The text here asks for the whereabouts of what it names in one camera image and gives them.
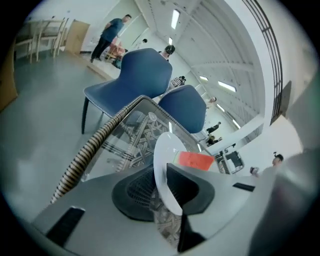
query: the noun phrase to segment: gray floor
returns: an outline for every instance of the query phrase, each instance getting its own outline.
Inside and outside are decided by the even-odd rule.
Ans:
[[[27,221],[45,208],[70,161],[108,117],[89,105],[81,135],[83,89],[103,79],[61,52],[15,62],[18,98],[0,112],[1,189]]]

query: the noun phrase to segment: blue t-shirt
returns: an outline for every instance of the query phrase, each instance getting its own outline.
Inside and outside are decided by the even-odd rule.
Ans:
[[[108,42],[112,42],[113,39],[115,39],[116,35],[118,32],[123,28],[124,23],[122,22],[122,19],[120,18],[115,18],[110,21],[111,26],[105,29],[102,32],[101,37]]]

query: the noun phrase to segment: ceiling light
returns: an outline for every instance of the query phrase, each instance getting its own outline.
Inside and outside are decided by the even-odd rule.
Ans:
[[[179,12],[178,10],[173,10],[171,27],[172,27],[174,30],[176,29],[179,16],[180,16],[180,12]]]
[[[229,85],[229,84],[226,84],[224,82],[220,82],[218,81],[218,84],[224,88],[227,88],[229,89],[230,91],[233,91],[234,93],[237,91],[236,88],[234,88],[233,86]]]
[[[200,78],[201,78],[202,80],[208,81],[208,78],[206,78],[205,76],[201,76],[201,75],[200,75]]]
[[[222,108],[222,106],[220,106],[219,104],[216,104],[216,106],[221,109],[223,112],[225,112],[225,110]]]
[[[240,125],[236,122],[236,120],[233,119],[232,122],[235,124],[236,127],[238,127],[238,129],[241,128]]]
[[[169,122],[169,132],[172,133],[172,124]]]

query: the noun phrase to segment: black chair leg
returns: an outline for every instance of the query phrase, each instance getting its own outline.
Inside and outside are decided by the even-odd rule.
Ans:
[[[84,134],[84,132],[85,132],[88,104],[89,104],[89,100],[87,97],[85,97],[84,104],[83,104],[83,111],[82,111],[82,123],[81,123],[81,133],[82,134]]]

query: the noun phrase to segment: white ceiling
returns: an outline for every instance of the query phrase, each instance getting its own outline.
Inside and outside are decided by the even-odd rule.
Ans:
[[[136,0],[151,30],[168,42],[191,70],[209,79],[201,81],[211,97],[243,126],[260,112],[259,93],[252,56],[237,26],[214,0]],[[171,27],[173,10],[180,11],[176,29]],[[237,92],[218,85],[232,85]]]

